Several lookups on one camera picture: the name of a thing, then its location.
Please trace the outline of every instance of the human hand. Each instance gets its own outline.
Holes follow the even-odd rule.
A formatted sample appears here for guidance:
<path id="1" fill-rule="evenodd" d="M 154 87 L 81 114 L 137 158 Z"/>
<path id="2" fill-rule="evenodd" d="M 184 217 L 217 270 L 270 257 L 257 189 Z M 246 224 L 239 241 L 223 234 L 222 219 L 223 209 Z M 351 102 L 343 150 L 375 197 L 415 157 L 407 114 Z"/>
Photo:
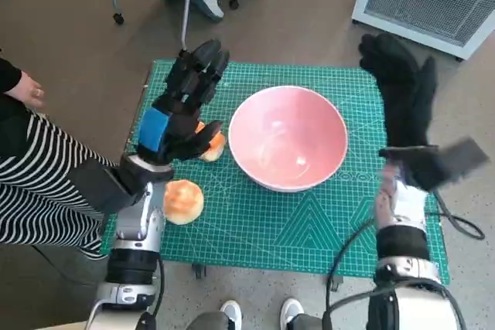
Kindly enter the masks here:
<path id="1" fill-rule="evenodd" d="M 22 71 L 21 80 L 19 80 L 15 87 L 5 92 L 5 94 L 23 102 L 28 107 L 40 108 L 43 106 L 43 96 L 45 95 L 45 92 L 40 84 Z"/>

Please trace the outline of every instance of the striped pants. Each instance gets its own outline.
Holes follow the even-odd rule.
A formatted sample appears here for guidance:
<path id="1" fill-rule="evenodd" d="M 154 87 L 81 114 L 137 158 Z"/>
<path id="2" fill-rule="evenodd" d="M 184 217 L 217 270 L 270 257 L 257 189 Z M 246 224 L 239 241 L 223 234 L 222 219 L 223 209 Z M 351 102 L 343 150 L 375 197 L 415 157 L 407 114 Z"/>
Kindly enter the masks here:
<path id="1" fill-rule="evenodd" d="M 0 243 L 77 247 L 102 257 L 101 220 L 67 178 L 87 158 L 111 163 L 38 114 L 26 133 L 28 151 L 0 158 Z"/>

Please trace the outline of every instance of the bun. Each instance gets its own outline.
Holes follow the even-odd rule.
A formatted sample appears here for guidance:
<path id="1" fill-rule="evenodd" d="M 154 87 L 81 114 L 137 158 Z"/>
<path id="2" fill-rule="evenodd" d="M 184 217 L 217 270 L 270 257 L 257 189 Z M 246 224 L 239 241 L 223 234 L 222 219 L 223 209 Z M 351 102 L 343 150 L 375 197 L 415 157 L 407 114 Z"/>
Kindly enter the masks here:
<path id="1" fill-rule="evenodd" d="M 203 211 L 204 197 L 201 188 L 191 181 L 168 182 L 163 196 L 163 211 L 168 221 L 187 224 Z"/>
<path id="2" fill-rule="evenodd" d="M 200 121 L 200 123 L 196 128 L 196 133 L 203 128 L 204 128 L 204 123 Z M 225 140 L 225 136 L 221 132 L 218 132 L 217 135 L 215 135 L 215 137 L 213 137 L 212 140 L 210 141 L 210 149 L 206 151 L 204 154 L 202 154 L 200 156 L 200 159 L 203 160 L 204 162 L 215 162 L 224 153 L 226 142 L 227 141 Z"/>

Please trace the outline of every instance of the green cutting mat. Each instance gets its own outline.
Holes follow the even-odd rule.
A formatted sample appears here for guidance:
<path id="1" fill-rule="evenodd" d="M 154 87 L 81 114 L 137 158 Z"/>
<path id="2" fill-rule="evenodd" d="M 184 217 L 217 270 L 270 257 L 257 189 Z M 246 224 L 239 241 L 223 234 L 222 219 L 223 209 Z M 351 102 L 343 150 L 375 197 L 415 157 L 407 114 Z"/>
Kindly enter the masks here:
<path id="1" fill-rule="evenodd" d="M 142 114 L 164 90 L 172 61 L 155 61 L 140 107 Z M 275 85 L 298 85 L 332 101 L 342 114 L 349 149 L 340 170 L 330 180 L 306 192 L 268 191 L 252 182 L 236 165 L 228 149 L 217 162 L 176 163 L 176 178 L 197 183 L 205 195 L 203 214 L 185 226 L 166 225 L 162 241 L 165 260 L 226 266 L 326 273 L 343 241 L 371 216 L 385 145 L 379 92 L 371 75 L 359 69 L 230 63 L 213 102 L 202 119 L 224 121 L 253 93 Z M 436 211 L 433 198 L 428 209 Z M 102 252 L 111 248 L 112 220 Z M 442 279 L 449 269 L 439 219 L 428 218 L 428 241 Z M 350 248 L 339 274 L 371 277 L 376 264 L 374 230 Z"/>

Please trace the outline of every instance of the black cable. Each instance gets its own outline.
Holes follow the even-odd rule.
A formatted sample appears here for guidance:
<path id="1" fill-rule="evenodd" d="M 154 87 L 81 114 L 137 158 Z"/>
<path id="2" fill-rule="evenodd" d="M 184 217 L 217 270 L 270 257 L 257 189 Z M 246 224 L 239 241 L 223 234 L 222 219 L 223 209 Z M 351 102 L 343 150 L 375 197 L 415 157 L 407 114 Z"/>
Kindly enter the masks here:
<path id="1" fill-rule="evenodd" d="M 427 212 L 426 215 L 427 216 L 442 216 L 442 217 L 445 217 L 453 226 L 456 230 L 458 230 L 460 233 L 462 233 L 463 235 L 465 236 L 468 236 L 472 239 L 475 239 L 475 240 L 484 240 L 485 239 L 485 234 L 483 233 L 483 231 L 476 225 L 474 224 L 473 222 L 467 220 L 467 219 L 464 219 L 460 216 L 455 216 L 453 215 L 449 208 L 447 208 L 447 205 L 445 204 L 445 201 L 443 200 L 443 198 L 440 196 L 440 194 L 438 193 L 438 191 L 434 191 L 433 192 L 433 195 L 435 196 L 437 202 L 439 203 L 439 206 L 440 206 L 440 209 L 442 210 L 442 213 L 438 213 L 438 212 Z M 465 228 L 463 228 L 459 222 L 463 223 L 463 224 L 466 224 L 467 226 L 471 227 L 473 230 L 476 231 L 476 234 L 474 233 L 471 233 L 470 231 L 466 230 Z M 327 320 L 329 319 L 329 314 L 332 312 L 332 311 L 335 311 L 336 309 L 342 307 L 343 305 L 345 304 L 348 304 L 350 303 L 351 301 L 358 301 L 358 300 L 361 300 L 361 299 L 365 299 L 365 298 L 369 298 L 371 296 L 375 296 L 375 295 L 379 295 L 379 294 L 387 294 L 387 293 L 390 293 L 392 292 L 393 290 L 395 290 L 396 287 L 399 287 L 397 286 L 397 284 L 399 282 L 405 282 L 406 284 L 401 284 L 400 286 L 409 286 L 409 285 L 413 285 L 413 279 L 407 279 L 405 281 L 399 281 L 398 283 L 396 283 L 396 285 L 392 285 L 391 287 L 386 287 L 384 288 L 382 291 L 381 289 L 377 289 L 376 291 L 368 291 L 368 292 L 365 292 L 365 293 L 361 293 L 361 294 L 356 294 L 356 295 L 352 295 L 348 298 L 344 298 L 332 305 L 330 305 L 330 288 L 332 287 L 332 282 L 333 282 L 333 278 L 335 276 L 335 273 L 337 271 L 337 268 L 340 264 L 340 261 L 343 259 L 343 256 L 344 254 L 349 250 L 349 247 L 352 245 L 352 243 L 358 238 L 358 236 L 360 234 L 362 234 L 363 231 L 365 231 L 367 228 L 369 228 L 370 226 L 372 226 L 374 223 L 374 219 L 368 219 L 366 220 L 356 231 L 353 232 L 352 235 L 350 235 L 350 237 L 346 240 L 346 242 L 344 243 L 344 245 L 342 246 L 342 248 L 340 249 L 339 253 L 336 255 L 335 259 L 333 260 L 333 265 L 332 267 L 330 268 L 330 271 L 329 271 L 329 274 L 328 274 L 328 277 L 326 279 L 326 311 L 325 311 L 325 314 L 324 314 L 324 318 L 326 318 Z M 441 284 L 438 284 L 436 283 L 436 285 L 432 285 L 432 286 L 435 286 L 436 288 L 440 287 L 442 289 L 442 292 L 445 293 L 445 295 L 449 298 L 452 306 L 454 307 L 454 310 L 456 311 L 456 315 L 457 315 L 457 318 L 459 319 L 459 323 L 461 325 L 461 329 L 466 329 L 466 323 L 464 322 L 464 318 L 463 318 L 463 315 L 460 311 L 460 308 L 456 302 L 456 299 L 450 294 L 450 292 L 445 289 Z"/>
<path id="2" fill-rule="evenodd" d="M 444 216 L 445 218 L 447 218 L 449 220 L 449 222 L 452 224 L 452 226 L 457 231 L 459 231 L 461 234 L 468 236 L 474 240 L 479 240 L 479 241 L 485 240 L 485 234 L 476 224 L 474 224 L 473 222 L 470 222 L 467 219 L 461 218 L 460 216 L 454 216 L 453 214 L 451 214 L 449 208 L 447 208 L 446 202 L 443 201 L 443 198 L 440 196 L 438 191 L 434 191 L 433 195 L 435 196 L 436 201 L 439 203 L 439 206 L 440 206 L 440 209 L 442 210 L 442 213 L 429 213 L 429 215 Z M 470 231 L 463 228 L 458 223 L 458 221 L 471 227 L 473 230 L 476 231 L 476 234 L 471 233 Z"/>
<path id="3" fill-rule="evenodd" d="M 338 266 L 340 264 L 340 261 L 342 260 L 344 254 L 347 252 L 347 250 L 349 249 L 349 247 L 355 241 L 355 239 L 358 238 L 358 236 L 360 234 L 362 234 L 362 232 L 364 232 L 369 227 L 371 227 L 373 225 L 373 223 L 374 223 L 374 219 L 373 218 L 368 219 L 367 221 L 365 221 L 361 225 L 361 227 L 359 227 L 356 231 L 354 231 L 353 234 L 350 235 L 350 237 L 344 243 L 344 245 L 340 249 L 339 253 L 337 254 L 337 256 L 335 257 L 335 259 L 333 260 L 333 266 L 330 269 L 330 272 L 328 273 L 328 278 L 326 279 L 326 300 L 325 300 L 326 307 L 325 308 L 329 308 L 330 307 L 330 288 L 332 286 L 333 277 L 335 276 L 335 273 L 336 273 L 337 268 L 338 268 Z"/>
<path id="4" fill-rule="evenodd" d="M 39 255 L 41 255 L 41 257 L 43 257 L 43 259 L 45 260 L 45 262 L 47 262 L 64 280 L 70 282 L 71 284 L 80 285 L 80 286 L 94 287 L 94 286 L 97 285 L 96 282 L 86 282 L 86 281 L 80 281 L 80 280 L 77 280 L 75 278 L 72 278 L 71 276 L 69 276 L 68 274 L 66 274 L 65 272 L 63 272 L 61 269 L 59 269 L 54 264 L 54 262 L 52 262 L 51 259 L 49 259 L 48 256 L 46 254 L 44 254 L 44 252 L 42 252 L 38 247 L 35 247 L 33 245 L 31 247 Z"/>
<path id="5" fill-rule="evenodd" d="M 160 269 L 160 291 L 158 293 L 158 299 L 156 300 L 156 306 L 153 310 L 153 317 L 156 318 L 158 315 L 158 311 L 162 306 L 163 294 L 165 293 L 165 268 L 163 267 L 163 259 L 162 257 L 158 257 L 158 265 Z"/>

